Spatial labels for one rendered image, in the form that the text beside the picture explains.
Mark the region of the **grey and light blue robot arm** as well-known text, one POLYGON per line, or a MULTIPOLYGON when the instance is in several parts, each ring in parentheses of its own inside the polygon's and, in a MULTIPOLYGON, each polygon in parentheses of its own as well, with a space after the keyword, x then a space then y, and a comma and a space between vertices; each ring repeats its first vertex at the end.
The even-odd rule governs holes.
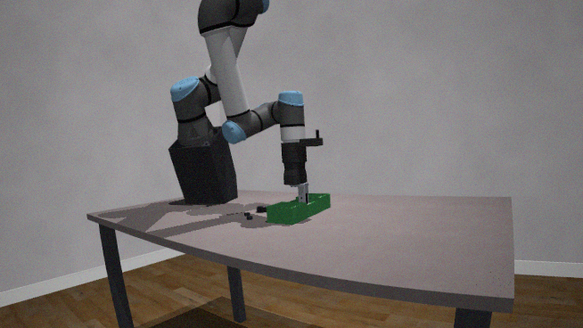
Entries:
POLYGON ((205 107, 218 101, 222 101, 227 119, 222 134, 230 144, 277 124, 280 128, 305 126, 299 91, 281 92, 279 102, 265 102, 251 111, 249 108, 236 59, 247 29, 268 6, 269 0, 201 0, 198 28, 205 38, 211 65, 203 77, 184 78, 170 89, 179 144, 201 144, 215 134, 205 107))

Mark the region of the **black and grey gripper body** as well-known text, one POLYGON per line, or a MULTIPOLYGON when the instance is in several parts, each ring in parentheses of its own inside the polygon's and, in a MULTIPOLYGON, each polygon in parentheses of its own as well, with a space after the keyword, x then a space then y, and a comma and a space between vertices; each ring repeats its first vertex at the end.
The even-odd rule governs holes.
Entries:
POLYGON ((299 185, 307 182, 306 147, 323 145, 323 138, 319 138, 319 130, 316 130, 316 138, 305 138, 305 127, 281 128, 283 181, 285 185, 299 185))

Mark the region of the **green three-compartment bin rack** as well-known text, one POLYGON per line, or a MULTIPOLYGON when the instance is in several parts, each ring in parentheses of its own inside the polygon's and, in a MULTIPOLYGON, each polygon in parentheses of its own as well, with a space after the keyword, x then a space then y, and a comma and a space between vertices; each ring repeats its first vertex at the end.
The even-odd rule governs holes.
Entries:
POLYGON ((308 201, 309 204, 299 202, 298 196, 293 201, 281 201, 267 206, 267 222, 294 225, 331 207, 329 193, 309 193, 308 201))

